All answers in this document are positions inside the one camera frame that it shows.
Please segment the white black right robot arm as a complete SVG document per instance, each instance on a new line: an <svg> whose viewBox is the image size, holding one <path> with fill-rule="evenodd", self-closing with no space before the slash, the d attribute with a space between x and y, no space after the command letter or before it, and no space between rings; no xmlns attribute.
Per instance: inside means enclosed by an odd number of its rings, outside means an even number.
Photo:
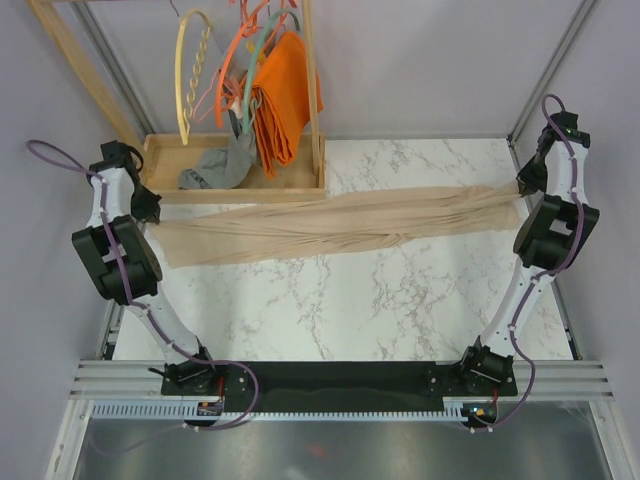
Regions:
<svg viewBox="0 0 640 480"><path fill-rule="evenodd" d="M553 113L535 154L518 173L520 195L540 197L517 233L513 247L517 262L505 297L459 362L457 382L466 393L517 393L513 361L522 353L518 338L540 295L573 263L600 218L585 193L590 145L590 135L579 129L576 113Z"/></svg>

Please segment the beige trousers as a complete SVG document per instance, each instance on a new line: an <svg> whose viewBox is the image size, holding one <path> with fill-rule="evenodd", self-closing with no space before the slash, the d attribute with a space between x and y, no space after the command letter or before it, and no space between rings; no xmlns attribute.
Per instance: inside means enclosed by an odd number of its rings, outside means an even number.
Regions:
<svg viewBox="0 0 640 480"><path fill-rule="evenodd" d="M514 229L519 197L513 183L363 191L164 220L150 232L173 268L302 259Z"/></svg>

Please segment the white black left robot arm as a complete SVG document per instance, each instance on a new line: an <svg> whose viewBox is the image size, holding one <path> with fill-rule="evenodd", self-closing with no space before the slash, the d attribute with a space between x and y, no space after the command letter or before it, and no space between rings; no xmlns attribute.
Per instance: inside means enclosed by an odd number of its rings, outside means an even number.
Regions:
<svg viewBox="0 0 640 480"><path fill-rule="evenodd" d="M164 355L150 371L162 378L164 396L205 396L219 385L218 369L198 337L179 319L161 288L159 260L140 227L160 222L161 197L140 179L143 158L120 141L101 145L102 160L89 166L93 188L87 226L72 245L98 293L133 313Z"/></svg>

